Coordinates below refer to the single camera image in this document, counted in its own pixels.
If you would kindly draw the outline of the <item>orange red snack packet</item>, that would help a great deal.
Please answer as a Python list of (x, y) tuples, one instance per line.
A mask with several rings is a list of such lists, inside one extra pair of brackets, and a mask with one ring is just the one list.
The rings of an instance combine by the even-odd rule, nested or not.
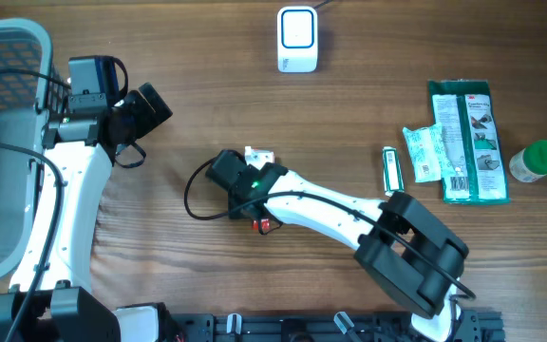
[(245, 146), (244, 159), (247, 164), (260, 170), (266, 163), (274, 162), (274, 152)]

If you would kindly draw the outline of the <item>green battery pack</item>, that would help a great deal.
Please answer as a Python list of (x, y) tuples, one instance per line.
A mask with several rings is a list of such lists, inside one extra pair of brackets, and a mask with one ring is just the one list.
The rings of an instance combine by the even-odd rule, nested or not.
[(395, 192), (404, 192), (405, 185), (397, 149), (384, 146), (382, 149), (384, 190), (388, 197)]

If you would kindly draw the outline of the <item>teal tissue packet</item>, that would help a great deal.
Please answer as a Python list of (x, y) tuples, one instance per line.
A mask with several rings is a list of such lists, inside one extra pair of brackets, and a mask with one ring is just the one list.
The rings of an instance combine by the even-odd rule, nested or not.
[(403, 135), (406, 139), (416, 182), (440, 181), (445, 177), (456, 175), (446, 153), (443, 127), (440, 123), (416, 130), (404, 127)]

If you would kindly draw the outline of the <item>green sponge package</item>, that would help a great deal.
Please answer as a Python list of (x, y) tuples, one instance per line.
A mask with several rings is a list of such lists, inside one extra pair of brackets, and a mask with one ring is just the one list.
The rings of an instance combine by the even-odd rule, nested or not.
[(434, 122), (454, 173), (443, 177), (443, 201), (496, 205), (510, 201), (489, 84), (484, 80), (427, 83)]

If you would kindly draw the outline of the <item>green lid jar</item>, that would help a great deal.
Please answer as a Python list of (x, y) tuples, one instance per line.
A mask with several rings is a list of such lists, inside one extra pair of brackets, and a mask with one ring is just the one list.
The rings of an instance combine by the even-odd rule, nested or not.
[(539, 140), (519, 151), (509, 162), (512, 176), (534, 182), (547, 176), (547, 140)]

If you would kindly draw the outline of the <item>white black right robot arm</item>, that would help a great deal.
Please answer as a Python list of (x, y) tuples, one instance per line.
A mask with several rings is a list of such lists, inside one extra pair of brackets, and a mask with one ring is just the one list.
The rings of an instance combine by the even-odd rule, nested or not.
[(459, 328), (467, 245), (419, 201), (403, 192), (389, 199), (361, 199), (311, 183), (263, 155), (250, 159), (223, 150), (206, 176), (228, 195), (228, 215), (298, 225), (332, 238), (380, 288), (412, 314), (411, 326), (430, 341), (449, 341)]

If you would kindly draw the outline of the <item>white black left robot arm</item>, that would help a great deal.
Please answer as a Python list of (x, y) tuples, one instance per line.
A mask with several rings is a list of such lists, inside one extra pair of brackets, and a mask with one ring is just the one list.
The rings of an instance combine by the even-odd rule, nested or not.
[(100, 198), (119, 153), (172, 115), (155, 88), (130, 90), (113, 56), (68, 62), (69, 94), (42, 128), (44, 176), (28, 245), (0, 294), (0, 341), (132, 341), (130, 321), (159, 337), (159, 312), (111, 311), (91, 292), (90, 254)]

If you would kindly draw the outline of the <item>white barcode scanner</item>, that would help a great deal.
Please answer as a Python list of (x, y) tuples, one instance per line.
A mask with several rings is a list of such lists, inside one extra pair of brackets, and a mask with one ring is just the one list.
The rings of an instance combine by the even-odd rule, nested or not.
[(309, 73), (318, 62), (318, 15), (310, 6), (287, 6), (279, 10), (277, 68), (283, 73)]

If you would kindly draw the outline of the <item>grey plastic mesh basket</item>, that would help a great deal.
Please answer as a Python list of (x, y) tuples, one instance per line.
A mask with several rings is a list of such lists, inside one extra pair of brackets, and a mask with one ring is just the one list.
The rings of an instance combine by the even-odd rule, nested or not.
[[(67, 93), (47, 31), (29, 19), (0, 20), (0, 143), (40, 152), (42, 126)], [(0, 148), (0, 278), (27, 247), (41, 175), (39, 161)]]

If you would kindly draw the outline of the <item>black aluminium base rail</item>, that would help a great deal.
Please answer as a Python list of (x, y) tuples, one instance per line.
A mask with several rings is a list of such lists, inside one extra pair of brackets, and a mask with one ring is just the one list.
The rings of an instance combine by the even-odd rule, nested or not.
[[(242, 316), (230, 314), (175, 314), (187, 342), (291, 342), (291, 341), (425, 341), (411, 326), (408, 313), (379, 312), (352, 315), (347, 332), (325, 315)], [(506, 333), (498, 312), (463, 311), (448, 341), (504, 342)]]

